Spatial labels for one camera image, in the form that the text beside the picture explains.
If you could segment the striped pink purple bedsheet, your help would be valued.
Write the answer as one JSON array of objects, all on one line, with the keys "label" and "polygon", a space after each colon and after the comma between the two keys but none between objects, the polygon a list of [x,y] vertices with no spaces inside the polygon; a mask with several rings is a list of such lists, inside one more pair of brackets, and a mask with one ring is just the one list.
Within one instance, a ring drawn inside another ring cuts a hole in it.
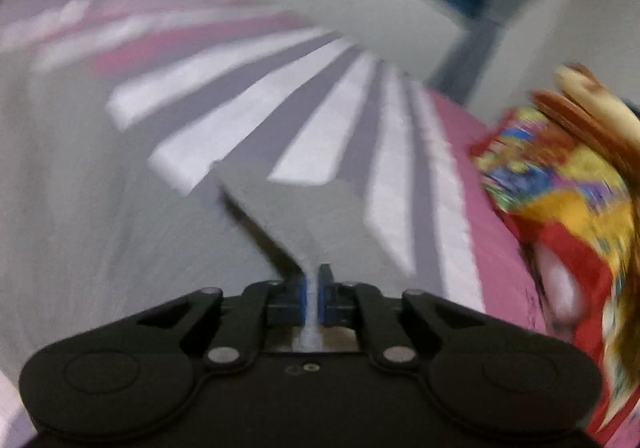
[{"label": "striped pink purple bedsheet", "polygon": [[482,124],[264,0],[2,0],[1,368],[35,447],[543,447]]}]

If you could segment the grey pants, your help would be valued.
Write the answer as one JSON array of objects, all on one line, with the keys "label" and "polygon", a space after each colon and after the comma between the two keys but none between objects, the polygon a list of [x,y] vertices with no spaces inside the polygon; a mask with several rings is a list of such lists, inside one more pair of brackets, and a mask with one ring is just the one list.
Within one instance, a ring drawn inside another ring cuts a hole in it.
[{"label": "grey pants", "polygon": [[438,0],[4,0],[1,369],[307,269],[477,306]]}]

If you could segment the white pillow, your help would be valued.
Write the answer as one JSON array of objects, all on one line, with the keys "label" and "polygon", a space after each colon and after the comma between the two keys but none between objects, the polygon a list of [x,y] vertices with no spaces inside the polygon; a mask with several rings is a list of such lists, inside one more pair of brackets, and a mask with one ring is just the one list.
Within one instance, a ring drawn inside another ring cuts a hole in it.
[{"label": "white pillow", "polygon": [[560,328],[576,327],[585,317],[587,303],[573,274],[540,242],[534,246],[534,259],[552,324]]}]

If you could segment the colourful folded quilt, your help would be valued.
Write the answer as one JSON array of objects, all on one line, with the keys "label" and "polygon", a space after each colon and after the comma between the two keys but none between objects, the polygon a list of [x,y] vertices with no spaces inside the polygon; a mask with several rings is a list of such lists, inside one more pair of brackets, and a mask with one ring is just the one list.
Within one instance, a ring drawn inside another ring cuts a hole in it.
[{"label": "colourful folded quilt", "polygon": [[603,394],[588,432],[605,444],[639,410],[639,347],[632,337],[639,330],[639,222],[628,185],[611,162],[532,106],[506,112],[471,156],[539,282],[538,242],[582,289],[582,321],[553,327],[602,373]]}]

